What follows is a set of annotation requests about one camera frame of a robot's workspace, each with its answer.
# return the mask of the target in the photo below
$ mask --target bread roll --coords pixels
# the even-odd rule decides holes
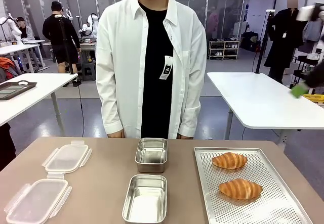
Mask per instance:
[[[245,156],[227,152],[218,157],[214,157],[212,161],[215,166],[226,169],[236,169],[243,167],[248,159]]]
[[[258,197],[263,190],[262,186],[241,178],[220,184],[218,189],[224,195],[238,200],[253,199]]]

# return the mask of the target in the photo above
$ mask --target green object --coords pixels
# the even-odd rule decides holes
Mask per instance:
[[[303,94],[308,93],[308,90],[305,89],[304,86],[298,84],[296,86],[294,86],[292,88],[292,90],[290,91],[290,93],[295,97],[295,98],[299,98],[300,96],[302,96]]]

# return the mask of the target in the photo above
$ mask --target black t-shirt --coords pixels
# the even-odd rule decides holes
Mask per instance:
[[[21,28],[21,27],[19,27],[19,29],[20,29],[20,31],[21,31],[21,35],[20,35],[20,37],[21,38],[27,38],[27,27],[24,27],[24,28]]]
[[[80,48],[79,37],[71,23],[67,18],[62,17],[65,36],[67,43],[73,45],[72,39],[74,40],[75,46]],[[60,26],[60,18],[56,18],[54,14],[49,16],[43,24],[43,35],[51,41],[52,45],[59,46],[63,44],[63,33]]]
[[[148,20],[145,56],[141,138],[168,138],[173,69],[166,80],[160,79],[165,56],[173,57],[173,46],[164,28],[167,11],[154,11],[142,4]]]

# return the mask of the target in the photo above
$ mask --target white shirt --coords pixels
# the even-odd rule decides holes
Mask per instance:
[[[206,68],[205,30],[196,13],[175,0],[169,0],[163,25],[174,48],[169,139],[178,133],[193,137]],[[124,128],[125,137],[141,137],[147,34],[148,20],[137,0],[107,7],[99,20],[97,89],[107,134]]]

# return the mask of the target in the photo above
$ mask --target cap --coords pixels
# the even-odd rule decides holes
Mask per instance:
[[[20,22],[20,21],[25,21],[25,19],[23,17],[18,17],[17,22]]]
[[[52,11],[60,11],[60,10],[62,10],[62,4],[60,3],[60,2],[58,2],[58,1],[53,1],[52,2],[52,6],[51,6],[51,9],[52,9]]]

